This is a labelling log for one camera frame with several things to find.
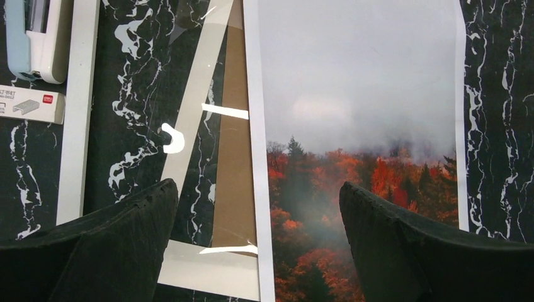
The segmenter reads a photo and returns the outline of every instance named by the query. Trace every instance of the glass pane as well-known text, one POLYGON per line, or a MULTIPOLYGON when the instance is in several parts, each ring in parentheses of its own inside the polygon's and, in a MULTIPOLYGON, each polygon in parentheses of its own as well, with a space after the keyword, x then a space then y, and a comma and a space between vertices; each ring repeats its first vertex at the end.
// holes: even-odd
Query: glass pane
MULTIPOLYGON (((0 84, 66 93, 16 80, 0 35, 0 84)), ((204 250, 256 245, 241 2, 102 1, 94 64, 84 214, 172 178, 180 202, 155 299, 258 299, 254 253, 204 250)), ((1 238, 55 226, 64 131, 0 118, 1 238)))

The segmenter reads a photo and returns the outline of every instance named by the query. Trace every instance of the black marble surface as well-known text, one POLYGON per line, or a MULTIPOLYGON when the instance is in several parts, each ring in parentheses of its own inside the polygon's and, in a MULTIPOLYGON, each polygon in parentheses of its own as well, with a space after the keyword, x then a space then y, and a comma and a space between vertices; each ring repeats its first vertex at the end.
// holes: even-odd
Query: black marble surface
MULTIPOLYGON (((0 0, 2 16, 4 3, 0 0)), ((0 23, 0 85, 63 94, 67 88, 15 78, 8 69, 5 21, 0 23)), ((60 125, 0 118, 0 239, 22 239, 55 226, 62 136, 60 125)))
POLYGON ((470 231, 534 242, 534 4, 460 3, 470 231))
MULTIPOLYGON (((161 125, 174 125, 178 117, 208 5, 209 0, 102 0, 84 214, 160 180, 167 156, 162 146, 171 141, 161 125)), ((7 67, 5 24, 0 26, 0 84, 65 93, 66 84, 15 80, 7 67)), ((224 40, 209 104, 222 102, 225 49, 224 40)), ((204 112, 198 129, 171 239, 208 247, 220 116, 204 112)), ((60 125, 0 118, 0 238, 23 239, 55 225, 62 132, 60 125)), ((238 301, 161 284, 156 292, 158 301, 238 301)))

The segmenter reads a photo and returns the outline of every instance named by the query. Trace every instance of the staple box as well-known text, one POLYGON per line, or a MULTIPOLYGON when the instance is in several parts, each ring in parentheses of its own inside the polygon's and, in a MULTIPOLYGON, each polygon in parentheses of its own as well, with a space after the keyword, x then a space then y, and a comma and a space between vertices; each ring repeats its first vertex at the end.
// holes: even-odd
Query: staple box
POLYGON ((0 85, 0 118, 63 124, 64 115, 61 93, 0 85))

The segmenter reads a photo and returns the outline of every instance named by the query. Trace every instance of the red logo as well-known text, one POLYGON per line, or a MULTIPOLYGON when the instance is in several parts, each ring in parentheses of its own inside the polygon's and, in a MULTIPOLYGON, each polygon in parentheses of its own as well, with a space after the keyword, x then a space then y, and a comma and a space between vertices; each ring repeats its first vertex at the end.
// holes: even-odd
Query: red logo
POLYGON ((45 94, 43 96, 43 103, 45 103, 45 104, 52 104, 53 100, 54 100, 54 97, 49 95, 49 94, 45 94))

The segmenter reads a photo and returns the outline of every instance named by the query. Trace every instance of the fog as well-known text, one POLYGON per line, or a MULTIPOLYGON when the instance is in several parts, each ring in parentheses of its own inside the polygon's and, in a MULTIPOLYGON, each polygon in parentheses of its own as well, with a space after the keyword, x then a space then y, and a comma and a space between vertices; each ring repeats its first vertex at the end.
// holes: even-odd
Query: fog
POLYGON ((317 153, 455 145, 451 0, 259 2, 268 140, 317 153))

